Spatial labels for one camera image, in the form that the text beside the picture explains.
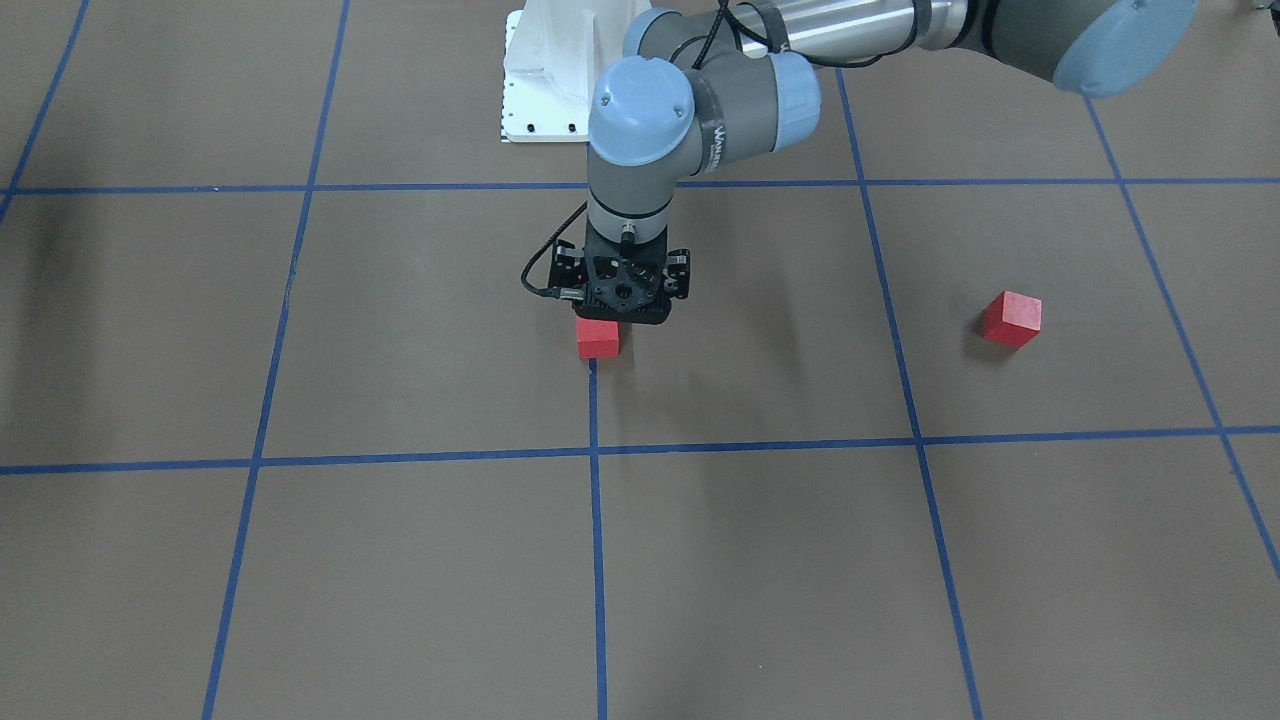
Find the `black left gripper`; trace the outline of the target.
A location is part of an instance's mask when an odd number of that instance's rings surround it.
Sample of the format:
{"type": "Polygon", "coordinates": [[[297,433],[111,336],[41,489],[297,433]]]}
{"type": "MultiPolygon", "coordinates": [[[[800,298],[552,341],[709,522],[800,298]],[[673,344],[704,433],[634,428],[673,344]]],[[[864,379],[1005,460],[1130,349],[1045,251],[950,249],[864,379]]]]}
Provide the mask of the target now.
{"type": "Polygon", "coordinates": [[[613,263],[620,265],[623,261],[640,266],[662,268],[666,265],[668,254],[668,234],[663,229],[658,236],[644,243],[622,243],[609,241],[595,228],[585,231],[585,256],[593,269],[608,269],[613,263]]]}

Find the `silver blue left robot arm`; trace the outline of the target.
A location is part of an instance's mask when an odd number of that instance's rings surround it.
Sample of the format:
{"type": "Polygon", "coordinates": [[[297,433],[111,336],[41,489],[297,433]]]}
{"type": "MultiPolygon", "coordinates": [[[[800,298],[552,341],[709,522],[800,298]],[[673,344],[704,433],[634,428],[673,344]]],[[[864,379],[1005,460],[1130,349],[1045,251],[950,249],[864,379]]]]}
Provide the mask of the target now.
{"type": "Polygon", "coordinates": [[[822,67],[963,49],[1056,88],[1110,97],[1189,29],[1193,1],[742,1],[631,22],[589,119],[588,263],[666,260],[676,183],[778,152],[817,128],[822,67]]]}

